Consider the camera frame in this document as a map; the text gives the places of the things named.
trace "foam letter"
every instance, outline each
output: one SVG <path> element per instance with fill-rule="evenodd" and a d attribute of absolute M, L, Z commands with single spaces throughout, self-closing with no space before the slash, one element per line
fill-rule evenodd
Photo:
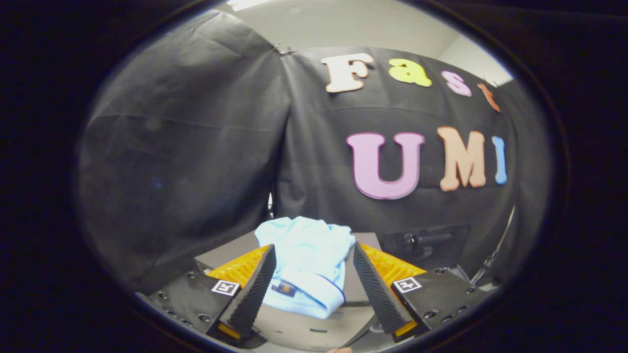
<path fill-rule="evenodd" d="M 441 73 L 443 78 L 447 81 L 447 86 L 452 89 L 452 91 L 456 92 L 460 95 L 466 95 L 467 97 L 471 97 L 471 89 L 465 85 L 465 81 L 460 77 L 459 74 L 453 73 L 451 71 L 443 71 Z"/>
<path fill-rule="evenodd" d="M 372 133 L 347 138 L 347 144 L 353 148 L 355 186 L 364 195 L 396 200 L 409 195 L 419 184 L 419 152 L 425 139 L 419 134 L 399 133 L 394 140 L 401 145 L 401 177 L 395 182 L 385 182 L 379 177 L 379 147 L 386 139 Z"/>
<path fill-rule="evenodd" d="M 460 172 L 463 187 L 467 187 L 468 183 L 474 188 L 484 186 L 484 135 L 471 131 L 465 149 L 456 129 L 445 126 L 437 131 L 445 143 L 445 177 L 440 181 L 440 187 L 444 191 L 456 190 L 460 184 L 456 178 L 457 171 Z"/>
<path fill-rule="evenodd" d="M 369 69 L 364 63 L 372 63 L 373 58 L 368 54 L 361 53 L 324 58 L 320 62 L 327 65 L 329 69 L 329 84 L 325 90 L 327 92 L 345 92 L 364 87 L 364 83 L 354 79 L 353 74 L 355 73 L 362 78 L 367 77 Z"/>
<path fill-rule="evenodd" d="M 484 92 L 484 95 L 486 96 L 486 99 L 489 101 L 490 106 L 499 112 L 500 111 L 499 106 L 495 103 L 495 100 L 493 99 L 493 93 L 490 93 L 489 89 L 486 88 L 484 84 L 477 84 L 477 86 L 480 87 L 482 92 Z"/>
<path fill-rule="evenodd" d="M 390 59 L 388 63 L 392 65 L 388 73 L 395 80 L 423 87 L 431 86 L 431 80 L 421 65 L 406 59 Z"/>
<path fill-rule="evenodd" d="M 493 136 L 493 144 L 495 145 L 495 154 L 497 155 L 497 174 L 495 181 L 499 184 L 505 184 L 506 177 L 506 157 L 504 156 L 504 140 L 500 137 Z"/>

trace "folded shirt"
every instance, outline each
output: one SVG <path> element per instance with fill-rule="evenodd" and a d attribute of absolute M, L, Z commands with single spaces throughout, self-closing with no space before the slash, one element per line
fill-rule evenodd
<path fill-rule="evenodd" d="M 345 259 L 355 244 L 351 228 L 287 217 L 262 223 L 260 246 L 274 244 L 277 267 L 264 304 L 326 319 L 345 303 Z"/>

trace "ceiling light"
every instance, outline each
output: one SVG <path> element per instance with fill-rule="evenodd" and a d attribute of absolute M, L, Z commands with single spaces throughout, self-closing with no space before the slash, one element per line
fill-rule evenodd
<path fill-rule="evenodd" d="M 231 5 L 234 11 L 240 11 L 269 1 L 271 0 L 230 0 L 227 4 Z"/>

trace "white ceiling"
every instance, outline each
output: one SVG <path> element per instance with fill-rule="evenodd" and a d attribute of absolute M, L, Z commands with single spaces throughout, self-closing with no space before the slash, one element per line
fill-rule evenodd
<path fill-rule="evenodd" d="M 459 32 L 397 0 L 273 0 L 234 12 L 280 50 L 321 46 L 397 49 L 448 62 L 489 82 L 511 79 L 499 63 Z"/>

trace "letter u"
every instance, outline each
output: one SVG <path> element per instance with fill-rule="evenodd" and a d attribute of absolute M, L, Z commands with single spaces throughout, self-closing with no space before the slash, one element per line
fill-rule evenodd
<path fill-rule="evenodd" d="M 355 186 L 364 195 L 379 200 L 396 200 L 409 195 L 419 184 L 419 152 L 425 142 L 415 133 L 399 133 L 394 136 L 401 145 L 401 177 L 386 182 L 379 177 L 379 148 L 386 139 L 380 134 L 353 134 L 347 144 L 353 149 Z"/>

